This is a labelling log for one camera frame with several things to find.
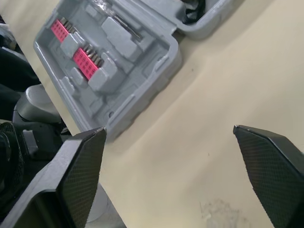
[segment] black cable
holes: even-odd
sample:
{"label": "black cable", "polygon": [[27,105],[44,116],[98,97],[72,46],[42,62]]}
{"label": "black cable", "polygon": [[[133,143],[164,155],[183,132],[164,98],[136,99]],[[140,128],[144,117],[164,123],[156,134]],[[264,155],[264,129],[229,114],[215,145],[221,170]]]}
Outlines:
{"label": "black cable", "polygon": [[206,9],[206,0],[199,0],[198,6],[196,9],[186,9],[186,15],[182,21],[185,25],[190,25],[199,21],[205,14]]}

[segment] screwdriver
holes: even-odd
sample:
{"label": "screwdriver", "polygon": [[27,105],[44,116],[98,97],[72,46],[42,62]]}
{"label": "screwdriver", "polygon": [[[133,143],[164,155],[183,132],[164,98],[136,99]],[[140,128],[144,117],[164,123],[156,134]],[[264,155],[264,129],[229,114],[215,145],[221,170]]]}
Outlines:
{"label": "screwdriver", "polygon": [[127,22],[124,21],[117,13],[112,9],[110,3],[105,0],[91,0],[98,11],[101,13],[105,13],[109,17],[113,18],[116,22],[118,22],[125,30],[127,30],[133,37],[135,37],[138,41],[142,40],[142,36],[136,32]]}

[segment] beige table surface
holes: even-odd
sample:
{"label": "beige table surface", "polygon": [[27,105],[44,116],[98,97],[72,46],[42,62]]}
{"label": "beige table surface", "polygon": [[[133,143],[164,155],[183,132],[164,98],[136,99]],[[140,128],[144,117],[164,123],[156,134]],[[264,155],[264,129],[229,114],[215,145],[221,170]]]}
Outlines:
{"label": "beige table surface", "polygon": [[[57,2],[1,0],[0,14],[77,133],[32,47]],[[303,9],[303,0],[245,0],[210,38],[182,41],[182,70],[104,151],[101,183],[128,227],[207,227],[209,203],[226,203],[238,227],[272,227],[232,129],[271,130],[304,149]]]}

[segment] textured black pad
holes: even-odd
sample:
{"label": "textured black pad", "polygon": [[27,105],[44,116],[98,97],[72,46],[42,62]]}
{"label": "textured black pad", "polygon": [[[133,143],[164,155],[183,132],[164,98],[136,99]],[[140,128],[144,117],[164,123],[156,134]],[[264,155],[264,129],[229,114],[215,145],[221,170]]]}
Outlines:
{"label": "textured black pad", "polygon": [[85,227],[96,194],[104,142],[98,135],[84,142],[61,181],[61,194],[75,227]]}
{"label": "textured black pad", "polygon": [[250,182],[275,228],[304,227],[304,155],[284,136],[235,126]]}

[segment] gray plastic tool case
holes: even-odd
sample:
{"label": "gray plastic tool case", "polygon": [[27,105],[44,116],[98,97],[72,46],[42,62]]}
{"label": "gray plastic tool case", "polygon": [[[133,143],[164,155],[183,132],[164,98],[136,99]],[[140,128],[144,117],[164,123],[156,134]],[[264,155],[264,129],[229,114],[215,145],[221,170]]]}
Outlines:
{"label": "gray plastic tool case", "polygon": [[[108,0],[141,39],[102,13],[98,1],[62,0],[38,33],[34,49],[78,128],[105,126],[111,141],[181,68],[173,33],[205,38],[235,8],[235,0],[207,0],[207,13],[194,25],[182,23],[185,5],[180,0]],[[63,17],[73,29],[68,25],[71,33],[56,37],[55,23]],[[103,60],[89,80],[74,59],[88,43]]]}

